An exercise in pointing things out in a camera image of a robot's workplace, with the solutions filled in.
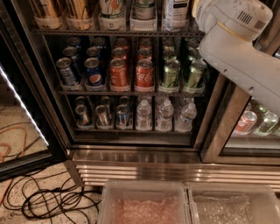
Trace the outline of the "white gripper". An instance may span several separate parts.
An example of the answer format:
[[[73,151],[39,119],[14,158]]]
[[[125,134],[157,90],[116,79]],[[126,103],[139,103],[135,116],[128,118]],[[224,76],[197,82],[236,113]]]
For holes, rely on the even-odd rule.
[[[192,0],[192,16],[201,32],[209,33],[217,23],[218,0]]]

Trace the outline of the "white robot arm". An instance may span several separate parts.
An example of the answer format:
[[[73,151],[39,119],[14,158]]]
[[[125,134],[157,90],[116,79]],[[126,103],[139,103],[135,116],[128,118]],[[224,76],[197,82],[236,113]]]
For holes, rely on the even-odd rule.
[[[280,115],[280,60],[253,47],[272,17],[259,0],[199,0],[195,21],[202,58]]]

